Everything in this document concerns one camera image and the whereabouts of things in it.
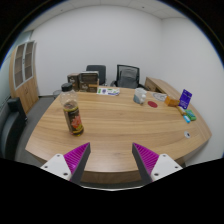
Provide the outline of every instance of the green object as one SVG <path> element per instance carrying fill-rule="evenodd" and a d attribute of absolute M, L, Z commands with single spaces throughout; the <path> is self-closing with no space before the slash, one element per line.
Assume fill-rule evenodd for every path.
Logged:
<path fill-rule="evenodd" d="M 194 115 L 194 113 L 192 112 L 192 110 L 185 110 L 185 111 L 186 111 L 187 116 L 189 117 L 189 119 L 190 119 L 191 121 L 196 120 L 196 116 Z"/>

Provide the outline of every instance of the ceiling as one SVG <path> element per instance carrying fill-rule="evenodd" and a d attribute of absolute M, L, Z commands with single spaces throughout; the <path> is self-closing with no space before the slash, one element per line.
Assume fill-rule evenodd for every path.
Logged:
<path fill-rule="evenodd" d="M 47 20 L 70 10 L 99 5 L 122 6 L 137 9 L 154 15 L 160 19 L 186 18 L 176 9 L 173 9 L 170 6 L 163 4 L 157 0 L 68 0 L 56 5 L 55 7 L 40 15 L 24 30 L 24 32 L 34 30 Z"/>

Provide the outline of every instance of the bottle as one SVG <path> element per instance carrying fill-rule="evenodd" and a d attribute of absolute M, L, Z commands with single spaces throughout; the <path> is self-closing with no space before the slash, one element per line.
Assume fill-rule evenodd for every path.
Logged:
<path fill-rule="evenodd" d="M 61 90 L 60 102 L 70 134 L 80 136 L 84 131 L 84 127 L 79 114 L 77 93 L 72 89 L 72 83 L 63 84 Z"/>

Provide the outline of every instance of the cabinet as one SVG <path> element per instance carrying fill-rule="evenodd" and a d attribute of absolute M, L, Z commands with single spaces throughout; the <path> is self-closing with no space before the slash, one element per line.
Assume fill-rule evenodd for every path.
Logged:
<path fill-rule="evenodd" d="M 11 97 L 20 97 L 26 114 L 39 99 L 34 52 L 34 41 L 18 45 L 12 52 L 9 65 L 9 87 Z"/>

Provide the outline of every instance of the wooden table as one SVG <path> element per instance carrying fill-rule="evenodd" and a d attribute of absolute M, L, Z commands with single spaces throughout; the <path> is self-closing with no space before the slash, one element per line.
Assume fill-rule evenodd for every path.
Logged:
<path fill-rule="evenodd" d="M 173 91 L 167 83 L 162 83 Z M 192 105 L 189 108 L 197 120 L 187 124 L 176 108 L 156 100 L 152 92 L 147 92 L 143 105 L 136 104 L 134 91 L 120 88 L 119 96 L 78 92 L 84 126 L 79 137 L 69 134 L 59 97 L 56 98 L 35 127 L 26 150 L 47 161 L 57 153 L 65 154 L 90 142 L 91 153 L 81 181 L 116 184 L 141 179 L 132 155 L 133 142 L 177 160 L 211 137 L 208 126 Z M 149 100 L 158 107 L 150 107 Z M 190 133 L 190 138 L 185 137 L 185 131 Z"/>

